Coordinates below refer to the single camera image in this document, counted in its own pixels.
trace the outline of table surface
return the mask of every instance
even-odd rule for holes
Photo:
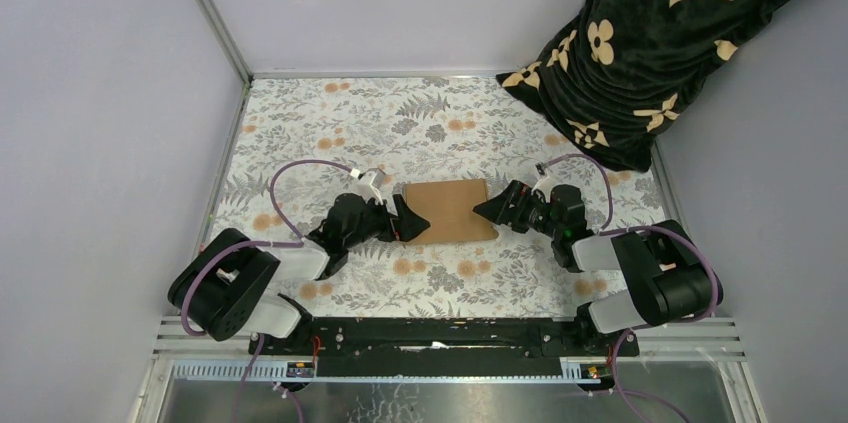
[[[510,180],[536,180],[534,165],[576,150],[543,117],[490,78],[256,80],[235,142],[209,239],[227,227],[252,239],[291,241],[268,184],[284,164],[333,160],[383,168],[384,196],[407,182],[484,178],[489,194]],[[582,159],[556,165],[557,180],[581,188],[591,224],[606,219],[598,170]],[[651,173],[608,173],[610,228],[665,219]],[[350,188],[333,168],[304,165],[276,185],[283,211],[304,233]],[[493,241],[405,247],[369,242],[325,281],[286,281],[278,290],[316,316],[570,317],[587,301],[624,288],[619,272],[570,274],[549,238],[499,227]],[[271,250],[285,264],[283,252]]]

